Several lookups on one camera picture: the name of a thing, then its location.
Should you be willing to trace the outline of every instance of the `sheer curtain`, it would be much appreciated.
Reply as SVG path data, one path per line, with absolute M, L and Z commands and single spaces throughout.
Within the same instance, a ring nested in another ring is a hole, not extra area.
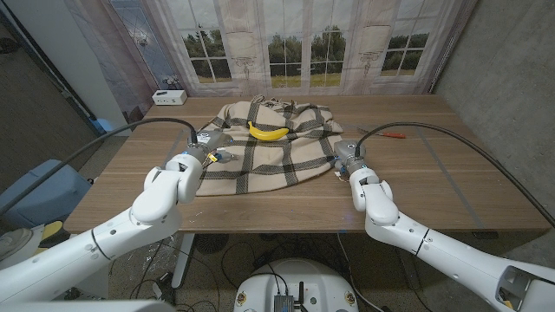
M 108 0 L 65 0 L 127 122 L 142 119 L 159 89 L 121 17 Z

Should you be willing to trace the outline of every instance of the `window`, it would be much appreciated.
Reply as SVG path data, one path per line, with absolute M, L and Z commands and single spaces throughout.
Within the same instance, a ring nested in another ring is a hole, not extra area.
M 138 0 L 111 0 L 160 90 L 182 89 Z
M 415 74 L 441 5 L 441 0 L 401 1 L 381 76 Z
M 341 83 L 352 0 L 314 0 L 310 45 L 310 87 Z
M 303 2 L 264 0 L 272 88 L 301 87 Z
M 200 83 L 229 82 L 232 74 L 212 0 L 168 1 Z

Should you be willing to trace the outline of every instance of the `banana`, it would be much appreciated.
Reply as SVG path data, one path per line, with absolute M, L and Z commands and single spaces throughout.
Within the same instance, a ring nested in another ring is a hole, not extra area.
M 289 132 L 288 128 L 281 128 L 274 131 L 262 131 L 255 128 L 251 121 L 249 121 L 249 127 L 249 133 L 259 140 L 278 140 Z

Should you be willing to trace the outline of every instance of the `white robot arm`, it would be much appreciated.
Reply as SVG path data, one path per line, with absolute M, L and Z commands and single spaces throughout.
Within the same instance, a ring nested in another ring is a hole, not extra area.
M 145 191 L 133 205 L 111 218 L 36 256 L 0 270 L 0 303 L 48 301 L 107 265 L 111 260 L 168 237 L 181 226 L 177 203 L 193 201 L 208 153 L 231 137 L 220 132 L 198 133 L 165 169 L 155 167 Z
M 336 167 L 349 175 L 353 203 L 366 212 L 365 231 L 372 238 L 412 253 L 463 284 L 498 311 L 548 311 L 555 304 L 555 270 L 496 257 L 419 224 L 393 201 L 386 181 L 355 157 L 356 141 L 334 145 Z

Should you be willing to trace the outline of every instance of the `plaid cloth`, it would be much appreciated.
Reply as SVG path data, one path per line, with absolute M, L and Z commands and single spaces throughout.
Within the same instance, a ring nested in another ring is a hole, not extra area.
M 249 134 L 248 121 L 263 131 L 287 127 L 289 133 L 275 141 L 258 140 Z M 334 165 L 333 144 L 343 131 L 327 107 L 264 101 L 261 95 L 223 106 L 204 129 L 230 134 L 233 142 L 225 149 L 238 160 L 209 165 L 198 196 L 276 190 L 324 173 Z

